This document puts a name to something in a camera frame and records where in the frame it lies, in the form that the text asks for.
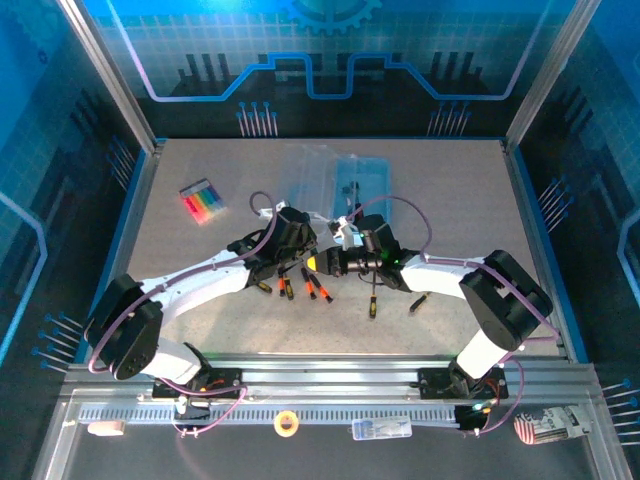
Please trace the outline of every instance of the masking tape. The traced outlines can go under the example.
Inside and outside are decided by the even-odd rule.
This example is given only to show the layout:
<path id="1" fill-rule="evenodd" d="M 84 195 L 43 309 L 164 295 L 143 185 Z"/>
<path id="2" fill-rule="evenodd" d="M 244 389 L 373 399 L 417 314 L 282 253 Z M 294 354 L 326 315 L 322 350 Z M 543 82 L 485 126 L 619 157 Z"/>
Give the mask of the masking tape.
<path id="1" fill-rule="evenodd" d="M 298 420 L 298 416 L 290 410 L 280 412 L 273 421 L 273 428 L 275 428 L 276 433 L 285 438 L 295 434 L 299 426 L 300 420 Z"/>

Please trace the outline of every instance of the striped box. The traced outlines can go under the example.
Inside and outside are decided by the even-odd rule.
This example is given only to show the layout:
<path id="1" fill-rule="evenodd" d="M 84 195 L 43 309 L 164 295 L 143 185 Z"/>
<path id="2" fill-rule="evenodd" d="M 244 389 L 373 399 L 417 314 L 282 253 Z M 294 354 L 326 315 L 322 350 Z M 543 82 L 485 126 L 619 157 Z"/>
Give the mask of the striped box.
<path id="1" fill-rule="evenodd" d="M 224 209 L 222 198 L 206 178 L 180 190 L 180 198 L 198 225 L 204 225 Z"/>

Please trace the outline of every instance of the glass panel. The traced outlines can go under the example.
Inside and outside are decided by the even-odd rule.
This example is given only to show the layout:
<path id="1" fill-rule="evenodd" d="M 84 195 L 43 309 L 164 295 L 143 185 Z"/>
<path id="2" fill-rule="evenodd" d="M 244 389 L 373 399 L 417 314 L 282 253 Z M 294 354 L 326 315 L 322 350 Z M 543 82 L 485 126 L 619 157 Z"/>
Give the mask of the glass panel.
<path id="1" fill-rule="evenodd" d="M 602 2 L 521 145 L 537 195 L 561 180 L 540 203 L 603 385 L 640 381 L 639 21 Z"/>
<path id="2" fill-rule="evenodd" d="M 2 477 L 27 478 L 139 147 L 55 2 L 2 2 L 0 70 Z"/>
<path id="3" fill-rule="evenodd" d="M 573 4 L 85 3 L 168 137 L 504 136 Z"/>

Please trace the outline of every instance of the wire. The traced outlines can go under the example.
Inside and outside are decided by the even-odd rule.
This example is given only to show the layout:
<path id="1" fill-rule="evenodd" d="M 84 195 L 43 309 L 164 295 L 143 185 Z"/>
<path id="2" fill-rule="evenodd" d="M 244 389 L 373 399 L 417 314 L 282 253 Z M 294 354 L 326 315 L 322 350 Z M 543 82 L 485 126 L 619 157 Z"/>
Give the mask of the wire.
<path id="1" fill-rule="evenodd" d="M 509 292 L 512 293 L 520 301 L 520 303 L 522 303 L 525 306 L 525 308 L 527 310 L 529 310 L 529 312 L 531 312 L 531 314 L 534 317 L 536 317 L 536 319 L 541 324 L 546 326 L 552 332 L 552 336 L 551 337 L 529 338 L 529 339 L 527 339 L 525 341 L 525 343 L 556 341 L 556 340 L 558 340 L 560 338 L 560 332 L 553 325 L 551 325 L 551 323 L 549 323 L 549 321 L 546 318 L 544 318 L 544 315 L 542 315 L 540 313 L 540 311 L 535 306 L 533 306 L 533 304 L 529 300 L 527 300 L 527 298 L 524 295 L 522 295 L 518 291 L 518 289 L 511 282 L 507 281 L 507 279 L 505 279 L 502 275 L 500 275 L 500 273 L 498 273 L 493 268 L 491 268 L 491 267 L 489 267 L 489 266 L 487 266 L 487 265 L 485 265 L 483 263 L 477 263 L 477 262 L 472 262 L 472 261 L 468 261 L 468 260 L 460 260 L 460 259 L 457 259 L 457 258 L 431 258 L 431 257 L 428 257 L 427 253 L 426 253 L 426 250 L 427 250 L 427 247 L 431 244 L 431 240 L 433 238 L 433 230 L 431 228 L 431 224 L 429 223 L 429 219 L 427 218 L 427 216 L 420 209 L 420 207 L 418 207 L 412 201 L 407 200 L 406 198 L 398 197 L 396 195 L 380 195 L 380 196 L 377 196 L 377 197 L 369 200 L 368 202 L 364 203 L 360 207 L 358 207 L 351 215 L 346 217 L 347 221 L 353 222 L 353 219 L 355 218 L 355 216 L 358 213 L 360 213 L 362 210 L 364 210 L 365 207 L 368 207 L 369 205 L 371 205 L 373 203 L 376 203 L 376 202 L 379 202 L 381 200 L 384 200 L 386 198 L 391 198 L 391 199 L 394 199 L 394 200 L 400 200 L 401 202 L 407 203 L 408 205 L 412 206 L 416 210 L 416 212 L 418 212 L 420 217 L 422 217 L 422 220 L 424 221 L 424 224 L 427 227 L 427 241 L 425 242 L 425 244 L 420 249 L 420 258 L 422 258 L 423 262 L 436 264 L 436 265 L 473 267 L 473 268 L 480 268 L 480 269 L 484 270 L 489 275 L 491 275 L 493 278 L 495 278 L 498 282 L 500 282 L 504 287 L 506 287 L 507 290 L 509 290 Z M 508 360 L 509 357 L 510 357 L 510 355 L 507 355 L 503 359 L 503 361 Z"/>
<path id="2" fill-rule="evenodd" d="M 424 212 L 420 209 L 420 207 L 418 207 L 415 203 L 413 203 L 411 200 L 407 200 L 406 198 L 403 197 L 398 197 L 397 195 L 379 195 L 377 197 L 372 198 L 371 200 L 369 200 L 366 203 L 363 203 L 362 205 L 360 205 L 358 208 L 355 209 L 355 211 L 348 215 L 346 217 L 347 221 L 349 223 L 353 222 L 353 219 L 356 217 L 356 215 L 358 213 L 360 213 L 362 210 L 364 210 L 366 207 L 368 207 L 369 205 L 372 205 L 374 203 L 377 203 L 381 200 L 384 200 L 386 198 L 391 198 L 393 200 L 399 200 L 401 202 L 404 202 L 410 206 L 413 207 L 413 209 L 418 212 L 418 214 L 420 215 L 420 217 L 422 217 L 422 220 L 424 221 L 424 224 L 427 226 L 427 241 L 425 242 L 425 244 L 423 245 L 423 247 L 420 249 L 420 254 L 422 254 L 422 252 L 424 252 L 427 247 L 429 245 L 431 245 L 431 240 L 433 239 L 433 230 L 431 228 L 431 224 L 429 223 L 429 219 L 427 218 L 427 216 L 424 214 Z"/>
<path id="3" fill-rule="evenodd" d="M 518 395 L 516 395 L 516 399 L 513 402 L 513 405 L 509 407 L 509 410 L 507 410 L 507 412 L 502 416 L 500 420 L 498 420 L 494 425 L 491 425 L 490 427 L 485 426 L 482 430 L 476 430 L 476 435 L 484 435 L 485 433 L 493 432 L 495 429 L 504 425 L 504 423 L 509 419 L 513 411 L 522 400 L 522 394 L 524 393 L 524 369 L 522 368 L 522 364 L 515 358 L 510 358 L 509 361 L 515 363 L 520 372 L 520 388 L 518 388 Z"/>
<path id="4" fill-rule="evenodd" d="M 498 282 L 500 282 L 504 287 L 506 287 L 507 290 L 509 290 L 509 292 L 512 293 L 520 301 L 520 303 L 522 303 L 525 306 L 525 308 L 529 310 L 529 312 L 531 312 L 531 314 L 534 317 L 536 317 L 536 319 L 541 324 L 546 326 L 552 332 L 551 337 L 536 337 L 535 340 L 527 339 L 526 341 L 544 342 L 544 341 L 551 341 L 551 340 L 555 341 L 560 338 L 560 332 L 553 325 L 551 325 L 551 323 L 549 323 L 549 321 L 546 318 L 544 318 L 544 315 L 542 315 L 540 311 L 536 307 L 534 307 L 533 304 L 529 300 L 527 300 L 527 298 L 524 295 L 522 295 L 522 293 L 520 293 L 520 291 L 511 282 L 509 282 L 506 278 L 504 278 L 500 273 L 498 273 L 493 268 L 485 265 L 484 263 L 478 263 L 478 262 L 473 262 L 469 260 L 460 260 L 458 258 L 433 258 L 433 257 L 425 256 L 423 257 L 423 261 L 425 263 L 431 263 L 435 265 L 472 267 L 472 268 L 479 268 L 481 270 L 484 270 L 485 272 L 490 274 L 493 278 L 495 278 Z"/>
<path id="5" fill-rule="evenodd" d="M 365 280 L 361 273 L 359 273 L 359 274 L 358 274 L 358 278 L 359 278 L 360 280 L 362 280 L 364 283 L 368 283 L 369 285 L 373 285 L 373 282 L 372 282 L 371 280 Z M 382 283 L 382 282 L 376 282 L 376 285 L 377 285 L 378 287 L 382 287 L 382 286 L 384 286 L 384 283 Z"/>
<path id="6" fill-rule="evenodd" d="M 267 197 L 267 199 L 269 200 L 269 203 L 271 203 L 271 208 L 273 209 L 273 211 L 275 211 L 276 209 L 276 204 L 273 201 L 273 198 L 271 198 L 271 195 L 269 195 L 266 192 L 263 192 L 262 190 L 259 190 L 257 192 L 253 192 L 251 194 L 251 196 L 249 197 L 249 206 L 251 208 L 251 210 L 253 212 L 256 211 L 254 205 L 253 205 L 253 200 L 255 199 L 256 196 L 258 195 L 264 195 L 265 197 Z M 182 280 L 185 280 L 189 277 L 192 277 L 194 275 L 198 275 L 200 273 L 204 273 L 204 272 L 208 272 L 210 270 L 217 270 L 219 268 L 222 267 L 226 267 L 228 265 L 231 265 L 233 263 L 239 262 L 241 260 L 244 260 L 245 258 L 255 255 L 256 253 L 258 253 L 262 247 L 264 247 L 266 245 L 266 243 L 269 241 L 269 239 L 271 238 L 271 235 L 273 235 L 273 231 L 276 228 L 276 221 L 278 219 L 277 215 L 273 215 L 271 217 L 271 222 L 269 223 L 269 230 L 267 231 L 267 234 L 264 236 L 264 238 L 258 243 L 258 245 L 255 246 L 255 248 L 253 248 L 252 250 L 249 250 L 246 253 L 243 253 L 240 256 L 234 257 L 234 258 L 230 258 L 227 260 L 223 260 L 219 263 L 211 263 L 210 265 L 201 265 L 199 267 L 194 267 L 191 268 L 185 272 L 182 272 L 179 275 L 176 275 L 175 277 L 167 280 L 167 282 L 165 284 L 160 284 L 157 285 L 155 288 L 151 289 L 150 291 L 148 291 L 147 293 L 145 293 L 144 295 L 142 295 L 141 297 L 137 298 L 131 305 L 129 305 L 119 316 L 118 318 L 116 318 L 114 320 L 114 322 L 109 326 L 109 328 L 107 329 L 107 331 L 104 333 L 104 335 L 102 336 L 102 338 L 100 339 L 100 341 L 98 341 L 97 345 L 94 347 L 93 352 L 91 354 L 91 358 L 89 358 L 89 363 L 87 365 L 87 368 L 89 369 L 89 371 L 91 373 L 102 373 L 102 372 L 107 372 L 110 369 L 109 365 L 106 365 L 104 367 L 96 367 L 95 363 L 98 360 L 100 353 L 102 353 L 102 350 L 104 349 L 105 345 L 107 344 L 107 342 L 109 342 L 109 340 L 111 339 L 111 337 L 113 336 L 113 334 L 115 333 L 115 331 L 120 327 L 120 325 L 127 319 L 129 318 L 129 315 L 132 314 L 136 308 L 138 308 L 138 306 L 140 306 L 140 304 L 146 302 L 147 300 L 149 300 L 150 298 L 152 298 L 153 296 L 157 295 L 160 292 L 164 292 L 167 288 L 172 287 L 173 285 L 181 282 Z"/>
<path id="7" fill-rule="evenodd" d="M 184 435 L 192 435 L 192 436 L 198 436 L 201 433 L 205 433 L 208 432 L 209 430 L 214 429 L 215 427 L 217 427 L 220 423 L 222 423 L 224 421 L 225 418 L 227 418 L 229 415 L 231 415 L 231 413 L 238 408 L 238 406 L 242 403 L 242 400 L 244 400 L 244 397 L 247 395 L 247 387 L 242 386 L 240 387 L 240 396 L 238 397 L 238 399 L 234 402 L 233 405 L 231 405 L 231 407 L 229 407 L 229 409 L 224 412 L 220 418 L 218 418 L 215 422 L 210 423 L 209 425 L 202 427 L 202 428 L 197 428 L 197 427 L 193 427 L 192 431 L 187 431 L 185 430 L 180 430 L 178 428 L 178 426 L 174 423 L 173 427 L 180 432 L 181 434 Z"/>
<path id="8" fill-rule="evenodd" d="M 203 392 L 200 390 L 191 390 L 189 388 L 185 388 L 182 385 L 172 382 L 167 378 L 158 377 L 158 380 L 173 388 L 175 391 L 183 393 L 185 395 L 190 395 L 192 397 L 213 397 L 215 395 L 222 395 L 223 393 L 237 392 L 238 390 L 242 390 L 243 388 L 245 388 L 244 385 L 234 385 L 232 387 L 215 388 L 213 390 L 205 390 Z"/>

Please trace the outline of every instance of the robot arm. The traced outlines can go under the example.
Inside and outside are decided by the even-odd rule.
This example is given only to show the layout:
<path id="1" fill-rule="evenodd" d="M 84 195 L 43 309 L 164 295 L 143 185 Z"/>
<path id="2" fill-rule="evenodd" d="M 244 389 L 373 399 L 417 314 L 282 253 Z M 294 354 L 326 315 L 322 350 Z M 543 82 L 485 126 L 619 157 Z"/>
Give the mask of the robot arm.
<path id="1" fill-rule="evenodd" d="M 429 257 L 425 262 L 419 252 L 400 248 L 382 216 L 369 215 L 356 226 L 363 241 L 361 247 L 330 248 L 309 259 L 308 267 L 334 276 L 375 271 L 392 289 L 437 292 L 465 299 L 480 330 L 449 366 L 458 396 L 472 397 L 490 370 L 509 352 L 517 350 L 539 324 L 533 313 L 513 293 L 505 292 L 488 270 L 511 283 L 543 317 L 553 309 L 549 297 L 504 251 L 466 260 Z"/>
<path id="2" fill-rule="evenodd" d="M 100 352 L 99 358 L 117 380 L 145 373 L 189 384 L 191 389 L 207 385 L 209 366 L 202 355 L 190 345 L 161 338 L 161 328 L 202 303 L 257 285 L 273 276 L 279 266 L 316 246 L 307 214 L 283 207 L 277 215 L 273 234 L 255 254 L 251 252 L 267 235 L 266 229 L 250 233 L 214 257 L 185 270 L 142 282 L 135 282 L 125 274 L 109 284 L 84 332 L 93 348 L 125 309 L 158 291 L 129 314 Z M 246 254 L 249 255 L 244 260 L 228 262 Z M 215 268 L 222 262 L 226 263 L 224 267 Z"/>

